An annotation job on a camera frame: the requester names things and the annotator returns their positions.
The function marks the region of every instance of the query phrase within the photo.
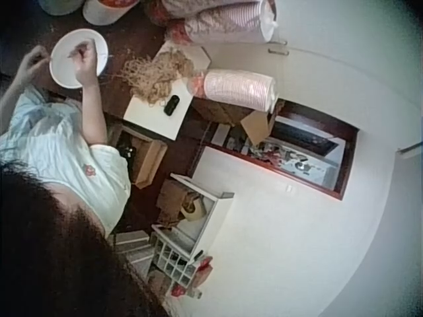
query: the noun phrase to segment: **white cutting board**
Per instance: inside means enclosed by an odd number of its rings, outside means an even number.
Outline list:
[[[210,64],[210,58],[200,46],[179,46],[167,41],[158,53],[169,51],[171,48],[184,52],[185,56],[194,63],[195,69],[207,69]],[[192,95],[186,88],[187,81],[187,78],[174,81],[170,96],[166,100],[156,102],[156,104],[149,104],[133,96],[125,112],[124,120],[175,140],[192,101]],[[180,101],[173,114],[168,116],[163,110],[167,101],[174,94],[180,98]]]

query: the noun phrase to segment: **paper plate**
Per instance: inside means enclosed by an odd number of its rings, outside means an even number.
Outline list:
[[[81,84],[75,77],[75,68],[69,53],[79,43],[92,38],[97,48],[97,76],[101,74],[107,64],[108,47],[106,40],[100,33],[88,28],[81,28],[66,34],[61,38],[52,51],[50,74],[53,80],[65,88],[80,88]]]

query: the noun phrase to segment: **plastic bag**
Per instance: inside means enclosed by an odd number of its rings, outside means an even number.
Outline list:
[[[276,27],[274,17],[267,0],[227,5],[170,25],[166,38],[177,44],[267,43]]]
[[[145,12],[153,23],[163,26],[170,19],[188,18],[207,9],[250,2],[260,0],[150,0],[145,4]]]

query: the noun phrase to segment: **hand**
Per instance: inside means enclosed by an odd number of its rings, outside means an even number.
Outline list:
[[[98,84],[97,50],[94,40],[78,44],[69,54],[75,65],[75,76],[83,87]]]
[[[36,46],[22,59],[14,82],[22,88],[26,87],[49,61],[47,50],[43,46]]]

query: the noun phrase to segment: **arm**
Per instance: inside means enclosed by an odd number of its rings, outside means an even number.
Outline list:
[[[88,145],[107,144],[107,129],[102,112],[100,87],[96,74],[97,52],[93,40],[79,44],[72,52],[75,75],[82,84],[82,134]]]
[[[0,100],[0,135],[4,134],[9,128],[20,94],[49,60],[50,57],[42,46],[36,46],[24,56],[15,79]]]
[[[107,144],[106,121],[98,81],[82,88],[82,132],[89,145]]]

